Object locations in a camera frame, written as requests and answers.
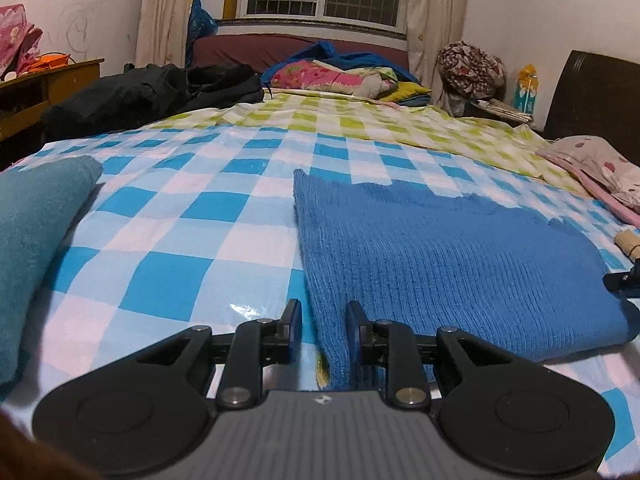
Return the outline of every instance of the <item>blue cloth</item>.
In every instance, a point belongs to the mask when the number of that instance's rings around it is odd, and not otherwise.
[[[283,66],[303,59],[317,59],[318,61],[336,66],[341,70],[371,66],[388,66],[393,69],[400,81],[412,81],[420,84],[420,81],[418,81],[408,70],[391,63],[388,59],[379,56],[378,54],[374,54],[373,52],[350,52],[348,54],[338,54],[333,43],[324,40],[318,41],[305,50],[301,50],[299,53],[294,54],[282,63],[270,66],[260,77],[260,82],[263,85],[268,85],[271,78],[273,78],[275,73]]]
[[[635,338],[640,313],[609,294],[600,253],[569,224],[477,195],[407,182],[328,182],[294,174],[302,262],[330,368],[350,384],[344,307],[434,334],[453,325],[533,359]]]
[[[396,104],[400,106],[426,106],[431,102],[431,96],[429,94],[415,95],[413,97],[407,97],[406,99],[400,99]]]
[[[200,0],[193,0],[187,28],[187,45],[184,66],[189,68],[193,63],[193,43],[200,38],[213,36],[218,31],[218,22],[202,8]]]
[[[0,384],[14,378],[31,297],[101,174],[86,155],[0,174]]]

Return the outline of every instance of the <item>pink floral pillow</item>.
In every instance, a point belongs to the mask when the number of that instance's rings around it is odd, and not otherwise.
[[[316,60],[289,63],[271,78],[273,88],[318,90],[375,99],[398,83],[375,68],[340,70]]]
[[[603,138],[565,137],[539,150],[538,154],[557,156],[570,162],[607,188],[620,203],[640,212],[640,168]]]

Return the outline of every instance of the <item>pink cloth with dots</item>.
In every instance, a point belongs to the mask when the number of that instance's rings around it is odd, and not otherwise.
[[[558,162],[554,159],[565,161],[572,169],[583,172],[604,186],[603,191],[608,190],[619,203],[635,213],[640,212],[640,168],[626,160],[603,138],[565,137],[536,154],[555,164]]]
[[[557,156],[540,155],[549,162],[552,162],[556,166],[560,166],[563,170],[567,170],[575,178],[580,181],[580,184],[586,189],[594,198],[600,200],[609,209],[611,214],[616,218],[619,218],[626,224],[633,225],[640,228],[640,215],[633,209],[629,209],[627,206],[622,205],[618,200],[612,197],[611,193],[593,180],[589,175],[579,168],[574,167],[570,162],[562,160]]]

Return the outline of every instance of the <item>green checkered blanket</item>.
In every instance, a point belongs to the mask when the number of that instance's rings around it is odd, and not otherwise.
[[[499,121],[455,119],[437,107],[398,107],[328,92],[274,91],[258,104],[225,110],[207,108],[153,124],[151,128],[203,128],[219,124],[272,126],[285,130],[365,140],[401,142],[455,153],[489,166],[546,181],[586,195],[565,170],[535,154],[547,144],[528,126],[511,128]]]

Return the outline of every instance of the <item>black jacket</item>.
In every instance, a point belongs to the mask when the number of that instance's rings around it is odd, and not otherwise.
[[[103,77],[48,108],[41,116],[46,142],[139,128],[200,108],[228,108],[264,98],[249,65],[136,68]]]

